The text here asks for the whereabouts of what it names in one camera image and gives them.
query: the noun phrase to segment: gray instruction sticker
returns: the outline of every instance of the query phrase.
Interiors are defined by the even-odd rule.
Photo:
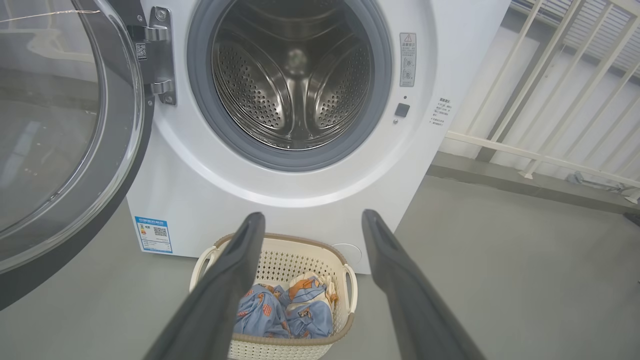
[[[400,86],[415,83],[415,33],[400,33]]]

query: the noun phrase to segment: screw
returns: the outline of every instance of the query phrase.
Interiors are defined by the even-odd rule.
[[[166,10],[165,9],[156,10],[156,19],[158,19],[160,21],[165,21],[166,20]]]

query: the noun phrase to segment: door hinge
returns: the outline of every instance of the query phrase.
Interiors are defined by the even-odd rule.
[[[141,15],[138,20],[144,22]],[[176,105],[171,11],[154,6],[149,25],[129,26],[129,34],[136,47],[145,86],[149,86],[163,104]]]

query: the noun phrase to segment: perforated basket wall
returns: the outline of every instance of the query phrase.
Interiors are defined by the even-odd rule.
[[[232,235],[228,235],[216,243],[216,249],[211,253],[212,261],[207,268],[215,262],[216,256],[227,246],[231,237]],[[315,272],[320,276],[330,275],[338,294],[338,303],[333,314],[333,332],[328,338],[311,340],[270,339],[234,334],[229,347],[229,357],[238,360],[299,360],[319,359],[324,355],[333,343],[346,335],[354,318],[354,314],[350,313],[351,303],[344,263],[342,255],[328,245],[291,236],[265,235],[255,282],[272,286],[279,284],[287,288],[291,279],[305,272]]]

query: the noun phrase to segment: basket handle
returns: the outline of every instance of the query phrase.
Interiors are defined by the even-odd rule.
[[[353,272],[353,269],[349,266],[349,264],[344,264],[344,275],[349,274],[351,278],[351,307],[349,308],[350,313],[356,312],[356,306],[358,305],[358,280],[356,279],[356,274]]]
[[[211,259],[209,260],[209,264],[213,262],[213,259],[214,259],[213,252],[215,250],[217,250],[215,246],[210,247],[207,250],[204,250],[204,252],[198,258],[198,261],[196,261],[196,266],[193,267],[193,272],[191,273],[191,280],[189,281],[189,292],[192,292],[193,288],[195,288],[196,284],[198,283],[198,278],[200,277],[200,272],[202,272],[202,266],[204,265],[204,261],[210,256]]]

